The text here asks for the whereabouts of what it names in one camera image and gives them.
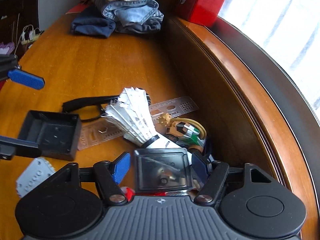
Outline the dark transparent plastic case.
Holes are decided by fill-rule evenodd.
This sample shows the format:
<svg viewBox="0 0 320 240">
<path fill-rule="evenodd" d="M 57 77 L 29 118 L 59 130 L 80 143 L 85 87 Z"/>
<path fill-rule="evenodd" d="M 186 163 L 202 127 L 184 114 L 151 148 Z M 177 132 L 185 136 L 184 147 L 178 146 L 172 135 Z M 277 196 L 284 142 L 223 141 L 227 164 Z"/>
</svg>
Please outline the dark transparent plastic case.
<svg viewBox="0 0 320 240">
<path fill-rule="evenodd" d="M 133 154 L 135 191 L 157 193 L 193 187 L 185 148 L 139 148 Z"/>
</svg>

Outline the black square box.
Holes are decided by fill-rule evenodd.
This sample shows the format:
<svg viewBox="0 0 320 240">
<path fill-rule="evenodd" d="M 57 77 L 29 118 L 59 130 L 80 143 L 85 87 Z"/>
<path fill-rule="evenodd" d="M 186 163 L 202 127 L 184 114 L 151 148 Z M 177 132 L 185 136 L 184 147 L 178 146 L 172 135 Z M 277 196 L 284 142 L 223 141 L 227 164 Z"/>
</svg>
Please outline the black square box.
<svg viewBox="0 0 320 240">
<path fill-rule="evenodd" d="M 31 110 L 18 139 L 35 142 L 44 157 L 74 161 L 81 133 L 77 114 Z"/>
</svg>

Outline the worn white feather shuttlecock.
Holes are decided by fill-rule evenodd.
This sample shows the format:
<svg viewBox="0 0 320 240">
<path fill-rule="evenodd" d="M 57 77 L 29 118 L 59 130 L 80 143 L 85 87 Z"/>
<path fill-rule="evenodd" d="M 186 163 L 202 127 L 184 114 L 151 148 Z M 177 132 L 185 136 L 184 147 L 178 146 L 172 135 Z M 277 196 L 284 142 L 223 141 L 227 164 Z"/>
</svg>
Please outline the worn white feather shuttlecock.
<svg viewBox="0 0 320 240">
<path fill-rule="evenodd" d="M 140 88 L 124 88 L 105 108 L 103 117 L 124 132 L 124 138 L 140 148 L 161 148 L 150 111 L 150 97 Z"/>
</svg>

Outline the spiky tan ball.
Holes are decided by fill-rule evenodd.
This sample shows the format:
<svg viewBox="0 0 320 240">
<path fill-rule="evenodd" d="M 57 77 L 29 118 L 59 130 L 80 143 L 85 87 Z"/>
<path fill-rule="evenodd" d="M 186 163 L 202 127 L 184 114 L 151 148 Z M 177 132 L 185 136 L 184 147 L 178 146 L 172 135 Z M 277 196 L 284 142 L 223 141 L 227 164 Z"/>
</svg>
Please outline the spiky tan ball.
<svg viewBox="0 0 320 240">
<path fill-rule="evenodd" d="M 158 117 L 158 123 L 164 127 L 170 127 L 171 124 L 171 115 L 169 113 L 162 113 Z"/>
</svg>

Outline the folded clothes pile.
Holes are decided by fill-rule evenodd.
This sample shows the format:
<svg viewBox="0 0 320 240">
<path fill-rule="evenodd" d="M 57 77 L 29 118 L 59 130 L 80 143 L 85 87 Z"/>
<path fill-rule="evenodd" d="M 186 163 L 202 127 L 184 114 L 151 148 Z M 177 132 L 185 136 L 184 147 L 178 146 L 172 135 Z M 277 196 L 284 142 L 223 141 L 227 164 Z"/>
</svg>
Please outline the folded clothes pile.
<svg viewBox="0 0 320 240">
<path fill-rule="evenodd" d="M 153 34 L 160 31 L 163 18 L 156 0 L 91 0 L 71 22 L 71 33 L 103 38 L 115 31 Z"/>
</svg>

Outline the red box on sill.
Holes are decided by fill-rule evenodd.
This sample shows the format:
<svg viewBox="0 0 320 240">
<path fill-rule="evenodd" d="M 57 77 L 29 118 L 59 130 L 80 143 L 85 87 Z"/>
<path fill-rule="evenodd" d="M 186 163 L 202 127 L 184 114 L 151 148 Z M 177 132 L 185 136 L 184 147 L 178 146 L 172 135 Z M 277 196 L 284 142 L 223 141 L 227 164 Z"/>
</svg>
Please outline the red box on sill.
<svg viewBox="0 0 320 240">
<path fill-rule="evenodd" d="M 178 0 L 178 17 L 198 25 L 211 27 L 225 0 Z"/>
</svg>

